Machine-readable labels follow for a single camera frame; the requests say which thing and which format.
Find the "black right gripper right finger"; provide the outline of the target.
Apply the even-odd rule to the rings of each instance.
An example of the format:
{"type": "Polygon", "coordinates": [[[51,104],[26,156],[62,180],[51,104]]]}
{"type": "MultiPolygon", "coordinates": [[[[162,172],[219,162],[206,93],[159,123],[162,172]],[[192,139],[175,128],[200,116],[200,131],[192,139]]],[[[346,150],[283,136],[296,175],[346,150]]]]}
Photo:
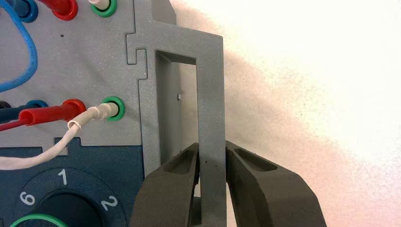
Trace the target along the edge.
{"type": "Polygon", "coordinates": [[[239,227],[325,227],[315,193],[295,172],[226,142],[226,181],[239,227]]]}

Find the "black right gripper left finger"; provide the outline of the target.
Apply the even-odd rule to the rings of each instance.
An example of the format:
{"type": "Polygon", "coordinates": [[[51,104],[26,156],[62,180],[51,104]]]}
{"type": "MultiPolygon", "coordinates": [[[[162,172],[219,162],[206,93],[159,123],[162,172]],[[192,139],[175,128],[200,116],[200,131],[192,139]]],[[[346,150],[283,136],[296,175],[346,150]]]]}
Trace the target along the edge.
{"type": "Polygon", "coordinates": [[[193,143],[145,177],[130,226],[189,227],[199,177],[199,145],[193,143]]]}

